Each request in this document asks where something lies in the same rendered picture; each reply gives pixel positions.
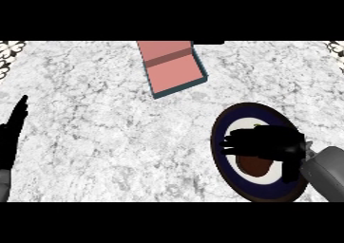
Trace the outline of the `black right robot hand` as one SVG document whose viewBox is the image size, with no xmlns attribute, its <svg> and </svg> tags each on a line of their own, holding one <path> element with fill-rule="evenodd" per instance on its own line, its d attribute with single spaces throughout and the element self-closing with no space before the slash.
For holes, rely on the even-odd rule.
<svg viewBox="0 0 344 243">
<path fill-rule="evenodd" d="M 299 179 L 300 161 L 305 159 L 305 138 L 297 130 L 277 125 L 237 129 L 223 137 L 219 146 L 222 155 L 280 161 L 284 183 Z"/>
</svg>

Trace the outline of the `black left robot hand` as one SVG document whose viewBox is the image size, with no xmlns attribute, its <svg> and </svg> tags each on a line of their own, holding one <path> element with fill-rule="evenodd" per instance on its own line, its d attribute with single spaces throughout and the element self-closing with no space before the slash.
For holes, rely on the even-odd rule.
<svg viewBox="0 0 344 243">
<path fill-rule="evenodd" d="M 14 166 L 17 138 L 27 116 L 27 96 L 23 95 L 5 123 L 0 124 L 0 170 L 10 170 Z"/>
</svg>

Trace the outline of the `dark blue white plate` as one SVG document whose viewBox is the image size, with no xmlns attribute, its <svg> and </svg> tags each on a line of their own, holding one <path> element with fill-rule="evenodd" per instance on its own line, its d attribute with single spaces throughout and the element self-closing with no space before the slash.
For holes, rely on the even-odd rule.
<svg viewBox="0 0 344 243">
<path fill-rule="evenodd" d="M 234 155 L 222 155 L 219 143 L 229 132 L 256 125 L 277 125 L 296 130 L 287 118 L 268 106 L 259 103 L 237 103 L 218 115 L 210 135 L 210 150 L 215 167 L 228 186 L 251 202 L 291 202 L 306 187 L 302 175 L 290 183 L 281 181 L 281 162 L 272 160 L 271 168 L 260 177 L 241 172 Z"/>
</svg>

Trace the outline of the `pink cardboard box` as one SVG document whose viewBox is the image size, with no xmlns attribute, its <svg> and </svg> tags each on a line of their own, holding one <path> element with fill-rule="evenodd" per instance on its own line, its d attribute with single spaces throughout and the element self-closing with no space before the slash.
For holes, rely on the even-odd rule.
<svg viewBox="0 0 344 243">
<path fill-rule="evenodd" d="M 190 41 L 136 41 L 153 98 L 207 81 L 207 72 Z"/>
</svg>

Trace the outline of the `brown cupcake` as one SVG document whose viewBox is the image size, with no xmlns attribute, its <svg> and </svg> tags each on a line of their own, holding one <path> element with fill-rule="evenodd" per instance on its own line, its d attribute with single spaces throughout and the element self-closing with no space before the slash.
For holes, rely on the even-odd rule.
<svg viewBox="0 0 344 243">
<path fill-rule="evenodd" d="M 235 156 L 235 164 L 244 174 L 257 178 L 269 171 L 272 161 L 257 157 Z"/>
</svg>

